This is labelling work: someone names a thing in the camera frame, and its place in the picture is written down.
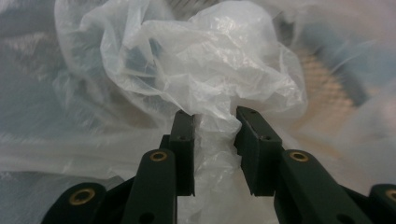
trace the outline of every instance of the wrinkled plastic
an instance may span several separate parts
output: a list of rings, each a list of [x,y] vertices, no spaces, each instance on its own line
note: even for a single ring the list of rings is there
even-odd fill
[[[54,19],[56,33],[2,39],[1,170],[129,178],[183,109],[198,114],[196,197],[178,199],[178,222],[276,222],[272,200],[249,195],[233,147],[237,105],[270,120],[306,105],[298,59],[264,9],[225,2],[175,21],[161,1],[70,0],[56,1]],[[38,68],[18,70],[29,60]]]
[[[293,25],[290,47],[309,52],[300,58],[309,61],[306,74],[329,74],[313,77],[307,113],[289,133],[344,186],[368,194],[373,184],[396,184],[389,126],[395,117],[385,112],[393,105],[395,3],[255,2],[277,8],[279,17]]]

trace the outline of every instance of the white plastic bag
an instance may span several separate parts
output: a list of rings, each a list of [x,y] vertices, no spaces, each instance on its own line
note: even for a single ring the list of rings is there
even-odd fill
[[[276,222],[272,200],[248,193],[233,113],[244,105],[269,120],[303,114],[297,57],[276,41],[272,17],[249,2],[221,3],[189,21],[172,16],[160,1],[57,1],[65,66],[35,81],[80,132],[16,139],[6,130],[2,169],[129,178],[181,108],[199,116],[196,197],[178,199],[179,223]]]

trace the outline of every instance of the crumpled plastic bag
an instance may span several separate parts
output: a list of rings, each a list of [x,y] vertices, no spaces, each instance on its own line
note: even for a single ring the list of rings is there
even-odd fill
[[[199,116],[196,197],[178,198],[178,222],[276,222],[272,199],[249,195],[233,147],[238,105],[283,120],[276,128],[285,139],[284,120],[306,105],[299,61],[277,42],[264,9],[224,2],[188,21],[173,21],[161,1],[57,1],[54,11],[64,63],[32,79],[75,126],[50,123],[61,132],[19,138],[5,130],[3,170],[129,178],[181,108]],[[10,126],[18,119],[6,118]]]
[[[374,184],[396,184],[391,161],[396,147],[390,137],[396,119],[390,115],[396,69],[395,2],[255,2],[277,8],[279,17],[293,25],[290,48],[309,51],[321,66],[308,66],[319,74],[324,70],[331,74],[313,77],[315,88],[307,90],[309,117],[288,133],[302,136],[298,140],[303,149],[317,156],[344,186],[368,195]]]

